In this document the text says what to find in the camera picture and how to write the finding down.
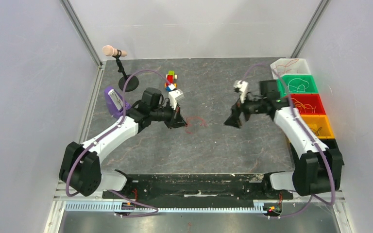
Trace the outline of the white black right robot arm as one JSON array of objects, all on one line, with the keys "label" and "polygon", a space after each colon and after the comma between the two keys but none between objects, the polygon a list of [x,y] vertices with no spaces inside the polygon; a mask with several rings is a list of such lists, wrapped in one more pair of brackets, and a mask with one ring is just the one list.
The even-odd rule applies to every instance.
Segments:
[{"label": "white black right robot arm", "polygon": [[300,196],[339,190],[344,165],[339,149],[322,142],[288,99],[280,97],[276,80],[260,81],[259,86],[261,96],[252,99],[248,82],[234,82],[233,87],[240,96],[224,124],[240,128],[240,116],[248,121],[251,115],[266,114],[290,141],[295,156],[294,171],[268,174],[261,185],[262,194],[274,198],[281,190],[295,191]]}]

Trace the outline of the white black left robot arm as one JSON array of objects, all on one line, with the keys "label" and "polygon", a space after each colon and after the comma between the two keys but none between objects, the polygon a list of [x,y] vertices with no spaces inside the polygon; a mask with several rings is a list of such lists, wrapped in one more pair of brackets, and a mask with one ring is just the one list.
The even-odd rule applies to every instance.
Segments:
[{"label": "white black left robot arm", "polygon": [[114,124],[99,135],[79,144],[72,141],[66,146],[59,179],[66,184],[66,195],[71,197],[70,188],[85,197],[96,191],[114,190],[121,198],[133,192],[129,177],[122,171],[105,171],[103,160],[122,143],[139,134],[154,121],[164,122],[169,129],[185,127],[178,101],[184,97],[179,89],[168,93],[166,104],[161,101],[162,93],[156,88],[147,88],[142,98],[136,101]]}]

